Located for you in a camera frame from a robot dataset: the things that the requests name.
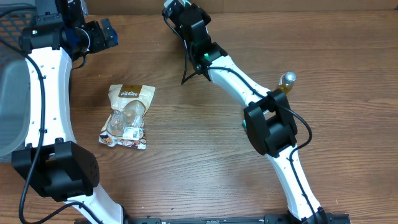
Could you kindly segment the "brown Pantree snack pouch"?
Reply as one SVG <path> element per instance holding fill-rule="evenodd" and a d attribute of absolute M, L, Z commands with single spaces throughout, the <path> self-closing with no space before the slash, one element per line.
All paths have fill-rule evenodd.
<path fill-rule="evenodd" d="M 144 115 L 150 108 L 154 93 L 155 87 L 148 85 L 111 85 L 108 93 L 111 114 L 101 129 L 98 141 L 109 147 L 145 150 Z"/>

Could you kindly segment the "small teal white packet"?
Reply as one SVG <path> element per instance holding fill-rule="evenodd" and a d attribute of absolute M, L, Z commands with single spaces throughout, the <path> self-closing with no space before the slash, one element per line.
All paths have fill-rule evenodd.
<path fill-rule="evenodd" d="M 247 130 L 246 120 L 245 120 L 245 119 L 244 119 L 243 122 L 242 122 L 242 126 L 243 126 L 243 128 L 244 128 L 245 130 Z"/>

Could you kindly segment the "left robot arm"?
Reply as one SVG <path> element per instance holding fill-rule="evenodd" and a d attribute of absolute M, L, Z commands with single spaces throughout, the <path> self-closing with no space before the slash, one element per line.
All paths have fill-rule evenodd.
<path fill-rule="evenodd" d="M 100 185 L 96 157 L 76 143 L 69 83 L 74 60 L 116 46 L 108 19 L 48 21 L 37 16 L 22 31 L 30 71 L 30 118 L 25 148 L 12 153 L 25 187 L 77 209 L 90 223 L 128 223 L 125 209 Z"/>

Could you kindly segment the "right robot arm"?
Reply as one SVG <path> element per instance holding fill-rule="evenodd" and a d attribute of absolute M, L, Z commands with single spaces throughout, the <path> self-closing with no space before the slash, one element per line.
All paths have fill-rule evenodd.
<path fill-rule="evenodd" d="M 290 222 L 327 223 L 300 164 L 298 114 L 290 109 L 286 94 L 258 85 L 211 41 L 207 30 L 211 18 L 202 8 L 188 1 L 168 1 L 164 6 L 195 73 L 222 87 L 242 106 L 246 134 L 253 148 L 274 167 L 287 199 Z"/>

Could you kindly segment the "grey plastic mesh basket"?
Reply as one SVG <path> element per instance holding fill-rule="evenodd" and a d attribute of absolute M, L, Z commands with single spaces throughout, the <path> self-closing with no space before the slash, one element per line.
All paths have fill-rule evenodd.
<path fill-rule="evenodd" d="M 1 163 L 24 148 L 30 118 L 30 78 L 25 58 L 10 49 L 19 48 L 19 37 L 35 14 L 28 1 L 1 1 Z"/>

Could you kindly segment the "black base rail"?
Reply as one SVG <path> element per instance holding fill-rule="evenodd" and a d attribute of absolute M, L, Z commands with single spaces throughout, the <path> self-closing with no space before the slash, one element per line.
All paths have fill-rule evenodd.
<path fill-rule="evenodd" d="M 264 217 L 239 217 L 239 218 L 207 218 L 207 219 L 174 219 L 161 220 L 159 218 L 137 218 L 132 219 L 127 223 L 137 224 L 283 224 L 293 223 L 290 221 L 288 215 L 265 215 Z M 74 224 L 89 224 L 87 220 L 75 220 Z M 326 214 L 326 223 L 329 224 L 350 224 L 349 215 L 334 215 L 332 213 Z"/>

